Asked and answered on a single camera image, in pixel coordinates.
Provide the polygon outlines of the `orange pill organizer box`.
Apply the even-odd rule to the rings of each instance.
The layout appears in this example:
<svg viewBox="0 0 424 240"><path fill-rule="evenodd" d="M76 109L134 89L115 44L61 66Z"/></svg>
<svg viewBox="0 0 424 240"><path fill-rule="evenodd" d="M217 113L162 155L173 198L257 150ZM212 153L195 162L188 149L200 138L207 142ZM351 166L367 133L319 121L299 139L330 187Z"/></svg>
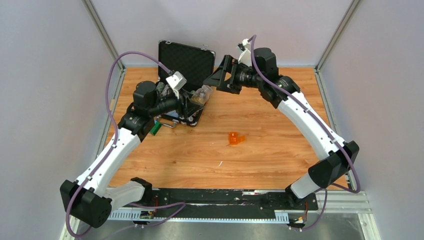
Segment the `orange pill organizer box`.
<svg viewBox="0 0 424 240"><path fill-rule="evenodd" d="M228 144L230 146L238 145L246 140L245 134L239 134L238 132L228 133Z"/></svg>

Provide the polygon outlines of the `clear pill bottle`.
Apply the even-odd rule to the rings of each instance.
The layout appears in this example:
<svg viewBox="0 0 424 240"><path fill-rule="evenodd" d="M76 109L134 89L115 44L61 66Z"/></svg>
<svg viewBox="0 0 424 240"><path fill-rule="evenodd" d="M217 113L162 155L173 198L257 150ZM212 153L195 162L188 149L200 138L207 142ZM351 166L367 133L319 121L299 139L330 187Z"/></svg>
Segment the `clear pill bottle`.
<svg viewBox="0 0 424 240"><path fill-rule="evenodd" d="M205 105L209 100L211 94L213 93L213 89L208 85L202 85L201 88L197 89L195 93L192 95L190 100L194 103Z"/></svg>

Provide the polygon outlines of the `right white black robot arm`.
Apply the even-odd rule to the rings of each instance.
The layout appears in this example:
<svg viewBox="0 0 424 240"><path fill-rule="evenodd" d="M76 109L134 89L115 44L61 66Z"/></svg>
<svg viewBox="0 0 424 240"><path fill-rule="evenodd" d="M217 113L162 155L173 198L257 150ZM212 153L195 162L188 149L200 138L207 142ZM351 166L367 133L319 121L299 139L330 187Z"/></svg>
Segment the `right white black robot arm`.
<svg viewBox="0 0 424 240"><path fill-rule="evenodd" d="M307 139L319 161L285 189L286 204L298 209L308 195L327 188L350 171L360 148L355 141L347 142L337 135L313 110L294 80L279 73L276 55L270 48L254 49L251 60L248 66L225 55L203 83L231 94L239 94L243 87L258 89L262 98Z"/></svg>

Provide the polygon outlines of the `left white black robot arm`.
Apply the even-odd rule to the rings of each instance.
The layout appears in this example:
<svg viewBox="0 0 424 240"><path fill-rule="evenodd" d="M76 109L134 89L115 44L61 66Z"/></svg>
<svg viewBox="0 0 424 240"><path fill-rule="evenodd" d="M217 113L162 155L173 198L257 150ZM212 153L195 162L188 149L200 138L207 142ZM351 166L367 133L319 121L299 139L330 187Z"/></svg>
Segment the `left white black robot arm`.
<svg viewBox="0 0 424 240"><path fill-rule="evenodd" d="M65 180L60 186L67 228L71 227L70 217L99 228L121 207L136 202L146 207L152 203L152 184L139 177L119 187L108 186L125 159L154 128L155 117L171 111L204 108L188 92L177 94L177 90L172 90L162 95L160 82L142 81L136 85L126 113L120 122L112 121L115 133L103 151L76 180Z"/></svg>

